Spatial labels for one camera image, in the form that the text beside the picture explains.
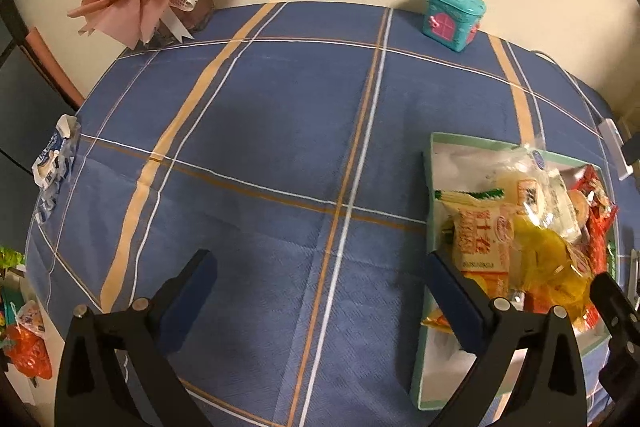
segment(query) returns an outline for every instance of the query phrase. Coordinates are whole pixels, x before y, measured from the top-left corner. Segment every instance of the metal screw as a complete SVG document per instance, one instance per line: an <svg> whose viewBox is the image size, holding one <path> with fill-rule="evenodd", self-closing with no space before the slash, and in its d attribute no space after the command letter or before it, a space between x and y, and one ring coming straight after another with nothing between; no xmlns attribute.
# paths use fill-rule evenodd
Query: metal screw
<svg viewBox="0 0 640 427"><path fill-rule="evenodd" d="M74 317L81 319L86 315L86 312L89 311L89 308L86 307L86 304L78 304L74 308Z"/></svg>
<svg viewBox="0 0 640 427"><path fill-rule="evenodd" d="M560 319L566 317L566 310L562 306L554 306L554 315Z"/></svg>
<svg viewBox="0 0 640 427"><path fill-rule="evenodd" d="M500 310L501 312L507 311L511 308L511 303L507 299L503 299L502 297L495 299L494 308Z"/></svg>
<svg viewBox="0 0 640 427"><path fill-rule="evenodd" d="M143 312L147 308L149 308L149 299L141 297L140 299L136 299L133 301L131 307L137 312Z"/></svg>

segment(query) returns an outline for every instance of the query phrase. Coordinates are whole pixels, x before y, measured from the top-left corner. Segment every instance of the teal toy house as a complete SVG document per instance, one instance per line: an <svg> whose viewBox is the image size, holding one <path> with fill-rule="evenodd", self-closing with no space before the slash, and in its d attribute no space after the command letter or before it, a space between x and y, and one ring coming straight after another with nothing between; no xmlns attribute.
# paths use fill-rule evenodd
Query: teal toy house
<svg viewBox="0 0 640 427"><path fill-rule="evenodd" d="M460 52L476 36L484 12L482 0L427 0L422 32Z"/></svg>

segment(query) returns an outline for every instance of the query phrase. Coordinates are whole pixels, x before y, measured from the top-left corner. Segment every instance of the red wrapper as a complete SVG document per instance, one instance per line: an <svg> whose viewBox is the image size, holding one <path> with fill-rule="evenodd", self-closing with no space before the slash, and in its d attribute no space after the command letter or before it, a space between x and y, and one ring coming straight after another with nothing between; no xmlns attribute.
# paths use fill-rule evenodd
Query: red wrapper
<svg viewBox="0 0 640 427"><path fill-rule="evenodd" d="M15 344L10 349L4 348L4 353L11 359L18 371L28 378L51 379L53 371L47 346L39 336L15 324L6 328L6 336Z"/></svg>
<svg viewBox="0 0 640 427"><path fill-rule="evenodd" d="M574 189L580 190L591 205L587 221L590 235L588 254L591 269L594 275L604 273L608 269L606 235L618 213L618 206L609 200L593 165L587 165L584 175L575 184ZM589 305L585 316L589 327L593 328L599 318L600 315L595 306Z"/></svg>

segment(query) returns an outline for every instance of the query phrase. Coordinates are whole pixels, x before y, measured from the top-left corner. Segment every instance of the snack packet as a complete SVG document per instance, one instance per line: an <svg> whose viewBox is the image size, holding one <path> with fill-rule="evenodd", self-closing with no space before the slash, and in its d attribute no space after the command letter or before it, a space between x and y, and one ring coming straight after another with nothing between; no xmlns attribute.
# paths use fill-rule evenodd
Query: snack packet
<svg viewBox="0 0 640 427"><path fill-rule="evenodd" d="M453 214L454 264L464 277L476 281L489 298L506 296L516 206L477 200L462 192L442 192L440 201ZM431 312L422 325L451 332L440 309Z"/></svg>
<svg viewBox="0 0 640 427"><path fill-rule="evenodd" d="M593 280L587 257L557 232L536 227L522 216L514 219L514 231L521 255L519 288L527 293L525 309L546 313L560 305L572 322L582 317Z"/></svg>
<svg viewBox="0 0 640 427"><path fill-rule="evenodd" d="M594 274L608 271L609 264L607 258L606 235L618 212L618 206L613 204L598 177L598 173L593 165L587 165L582 178L574 186L575 190L580 190L589 202L589 218L587 229L589 231L589 261ZM590 305L586 312L585 320L590 328L598 322L599 314L593 305Z"/></svg>
<svg viewBox="0 0 640 427"><path fill-rule="evenodd" d="M442 190L435 190L433 197L436 200L442 199ZM492 188L491 190L484 190L483 192L463 192L462 190L445 190L445 198L451 198L454 194L468 194L476 200L503 200L504 190L501 188Z"/></svg>
<svg viewBox="0 0 640 427"><path fill-rule="evenodd" d="M552 169L549 175L549 213L553 216L548 227L557 232L569 243L575 243L582 237L580 225L564 180L558 169Z"/></svg>
<svg viewBox="0 0 640 427"><path fill-rule="evenodd" d="M505 201L519 207L518 215L546 227L549 179L538 151L527 147L513 149L508 159L496 166L493 181L495 187L503 188Z"/></svg>
<svg viewBox="0 0 640 427"><path fill-rule="evenodd" d="M28 378L50 380L53 376L47 346L39 336L16 324L6 329L4 353Z"/></svg>
<svg viewBox="0 0 640 427"><path fill-rule="evenodd" d="M20 311L17 313L15 312L15 305L13 303L12 307L14 308L14 315L18 324L43 339L45 334L44 322L42 321L38 303L36 301L29 301L20 308Z"/></svg>

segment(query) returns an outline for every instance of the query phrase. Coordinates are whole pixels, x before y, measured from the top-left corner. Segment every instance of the blue plaid tablecloth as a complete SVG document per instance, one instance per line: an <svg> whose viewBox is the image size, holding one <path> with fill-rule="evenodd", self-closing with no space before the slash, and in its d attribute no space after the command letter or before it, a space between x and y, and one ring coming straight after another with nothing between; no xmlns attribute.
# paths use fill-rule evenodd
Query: blue plaid tablecloth
<svg viewBox="0 0 640 427"><path fill-rule="evenodd" d="M547 150L600 166L626 282L640 196L561 71L482 32L454 53L421 22L355 4L244 6L193 41L118 58L79 111L59 203L28 238L60 333L77 304L122 309L207 248L218 281L170 362L214 425L427 425L408 388L435 131L544 134ZM590 416L606 349L584 360Z"/></svg>

